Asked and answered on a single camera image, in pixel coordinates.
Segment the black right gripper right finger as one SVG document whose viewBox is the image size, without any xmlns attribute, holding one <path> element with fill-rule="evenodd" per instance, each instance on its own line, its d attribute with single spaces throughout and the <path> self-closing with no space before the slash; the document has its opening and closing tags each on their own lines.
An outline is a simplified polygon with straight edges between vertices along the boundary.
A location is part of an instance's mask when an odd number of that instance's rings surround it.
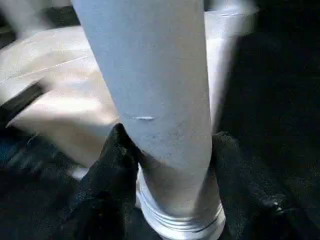
<svg viewBox="0 0 320 240">
<path fill-rule="evenodd" d="M 212 136 L 211 162 L 235 240 L 318 240 L 320 229 L 263 161 L 227 132 Z"/>
</svg>

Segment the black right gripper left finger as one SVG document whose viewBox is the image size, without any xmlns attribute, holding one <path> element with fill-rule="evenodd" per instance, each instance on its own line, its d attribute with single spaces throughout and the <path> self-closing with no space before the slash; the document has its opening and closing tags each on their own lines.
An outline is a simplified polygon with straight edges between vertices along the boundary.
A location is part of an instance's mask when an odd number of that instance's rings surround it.
<svg viewBox="0 0 320 240">
<path fill-rule="evenodd" d="M 63 211 L 61 240 L 148 240 L 136 207 L 140 151 L 117 123 Z"/>
</svg>

